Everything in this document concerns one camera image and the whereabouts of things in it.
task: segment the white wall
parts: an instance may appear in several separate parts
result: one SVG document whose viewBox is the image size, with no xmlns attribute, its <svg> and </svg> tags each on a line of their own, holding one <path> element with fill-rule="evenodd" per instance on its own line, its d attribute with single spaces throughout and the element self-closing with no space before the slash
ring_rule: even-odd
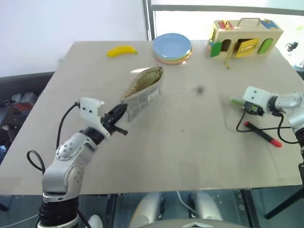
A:
<svg viewBox="0 0 304 228">
<path fill-rule="evenodd" d="M 55 71 L 79 40 L 146 40 L 142 1 L 0 0 L 0 77 Z"/>
</svg>

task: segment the black cable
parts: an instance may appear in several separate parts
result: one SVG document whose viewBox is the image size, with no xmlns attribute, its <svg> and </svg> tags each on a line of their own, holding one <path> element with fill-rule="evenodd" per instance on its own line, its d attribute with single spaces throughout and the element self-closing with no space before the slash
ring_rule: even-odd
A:
<svg viewBox="0 0 304 228">
<path fill-rule="evenodd" d="M 281 121 L 280 121 L 279 126 L 277 128 L 277 136 L 279 136 L 280 140 L 282 140 L 283 142 L 288 143 L 288 144 L 297 144 L 297 143 L 299 143 L 298 141 L 296 141 L 296 142 L 289 142 L 289 141 L 286 141 L 285 139 L 282 138 L 280 130 L 282 128 L 281 125 L 282 125 L 282 123 L 284 121 L 284 116 L 283 116 L 282 113 L 280 113 L 279 116 L 281 117 Z"/>
<path fill-rule="evenodd" d="M 240 126 L 241 122 L 243 121 L 244 119 L 244 116 L 245 116 L 245 112 L 243 112 L 238 124 L 237 124 L 237 127 L 236 127 L 236 130 L 237 132 L 241 132 L 241 133 L 245 133 L 245 132 L 252 132 L 253 130 L 240 130 L 238 127 Z M 278 129 L 278 127 L 269 127 L 269 128 L 262 128 L 261 130 L 262 131 L 268 131 L 268 130 L 276 130 Z M 280 129 L 291 129 L 291 127 L 280 127 Z"/>
<path fill-rule="evenodd" d="M 79 102 L 75 102 L 75 104 L 72 105 L 72 107 L 70 107 L 67 112 L 63 115 L 63 117 L 61 118 L 60 124 L 59 124 L 59 128 L 58 128 L 58 133 L 57 133 L 57 140 L 56 140 L 56 149 L 59 147 L 59 141 L 60 141 L 60 134 L 61 134 L 61 128 L 63 125 L 63 122 L 66 118 L 66 116 L 68 115 L 68 113 L 75 108 L 76 106 L 79 107 Z"/>
<path fill-rule="evenodd" d="M 32 159 L 30 158 L 30 154 L 33 153 L 36 158 L 38 159 L 39 163 L 40 163 L 40 167 L 37 166 L 33 161 Z M 31 151 L 28 151 L 27 152 L 27 159 L 29 161 L 29 163 L 34 166 L 36 169 L 40 170 L 42 172 L 42 175 L 44 174 L 44 172 L 46 171 L 46 167 L 44 165 L 44 162 L 42 160 L 42 158 L 40 157 L 40 154 L 37 152 L 37 151 L 34 151 L 34 150 L 31 150 Z"/>
<path fill-rule="evenodd" d="M 84 222 L 84 224 L 86 225 L 87 228 L 92 228 L 89 224 L 89 222 L 86 220 L 86 218 L 84 217 L 84 215 L 81 213 L 81 211 L 79 209 L 77 209 L 77 213 L 80 216 L 81 220 Z"/>
</svg>

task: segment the red marker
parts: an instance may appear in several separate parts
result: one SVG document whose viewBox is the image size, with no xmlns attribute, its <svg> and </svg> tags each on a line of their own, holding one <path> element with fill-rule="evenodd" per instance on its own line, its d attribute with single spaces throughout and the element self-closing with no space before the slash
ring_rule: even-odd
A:
<svg viewBox="0 0 304 228">
<path fill-rule="evenodd" d="M 244 124 L 245 124 L 246 127 L 248 127 L 249 129 L 253 130 L 255 133 L 257 133 L 259 136 L 261 136 L 263 139 L 267 140 L 268 142 L 270 142 L 274 146 L 276 146 L 276 147 L 282 147 L 282 144 L 278 140 L 276 140 L 273 137 L 271 137 L 270 135 L 266 134 L 261 129 L 258 129 L 252 123 L 245 122 Z"/>
</svg>

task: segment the table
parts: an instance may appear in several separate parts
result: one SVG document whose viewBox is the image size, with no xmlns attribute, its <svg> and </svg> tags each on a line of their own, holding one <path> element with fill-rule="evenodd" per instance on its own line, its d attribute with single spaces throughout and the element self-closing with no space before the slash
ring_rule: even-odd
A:
<svg viewBox="0 0 304 228">
<path fill-rule="evenodd" d="M 107 58 L 117 45 L 133 45 L 138 55 Z M 280 94 L 301 91 L 303 81 L 275 48 L 267 59 L 230 61 L 206 56 L 206 41 L 193 41 L 185 64 L 164 65 L 159 97 L 133 122 L 127 136 L 103 142 L 87 166 L 81 194 L 200 189 L 243 189 L 301 184 L 298 145 L 276 148 L 254 133 L 237 133 L 241 111 L 229 105 L 251 85 Z M 76 42 L 51 78 L 0 166 L 0 194 L 40 194 L 41 173 L 26 160 L 38 151 L 46 166 L 55 155 L 58 125 L 66 110 L 83 96 L 105 101 L 104 110 L 143 68 L 159 64 L 151 42 Z M 204 92 L 197 93 L 203 86 Z M 249 116 L 257 126 L 277 126 L 273 116 Z M 87 123 L 73 110 L 61 141 Z M 276 132 L 269 132 L 277 138 Z M 282 135 L 295 140 L 290 130 Z"/>
</svg>

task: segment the banana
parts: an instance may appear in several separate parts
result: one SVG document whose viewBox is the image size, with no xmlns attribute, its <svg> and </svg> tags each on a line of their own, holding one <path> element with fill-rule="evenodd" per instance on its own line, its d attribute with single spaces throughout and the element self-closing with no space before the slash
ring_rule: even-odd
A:
<svg viewBox="0 0 304 228">
<path fill-rule="evenodd" d="M 133 48 L 130 45 L 117 46 L 117 47 L 109 50 L 108 53 L 106 54 L 106 56 L 108 56 L 108 57 L 115 57 L 117 55 L 126 54 L 126 53 L 137 54 L 137 51 L 136 51 L 135 48 Z"/>
</svg>

